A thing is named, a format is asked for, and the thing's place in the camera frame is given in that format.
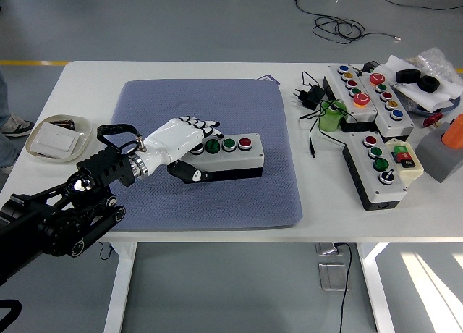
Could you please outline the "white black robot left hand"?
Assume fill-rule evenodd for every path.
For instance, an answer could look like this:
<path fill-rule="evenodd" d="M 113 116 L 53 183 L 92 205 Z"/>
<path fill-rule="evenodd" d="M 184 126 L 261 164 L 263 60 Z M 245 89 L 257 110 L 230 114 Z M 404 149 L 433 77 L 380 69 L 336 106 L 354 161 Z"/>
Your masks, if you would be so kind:
<path fill-rule="evenodd" d="M 170 119 L 144 139 L 145 150 L 138 152 L 137 160 L 140 175 L 145 178 L 160 166 L 173 164 L 206 138 L 222 138 L 219 125 L 190 116 Z"/>

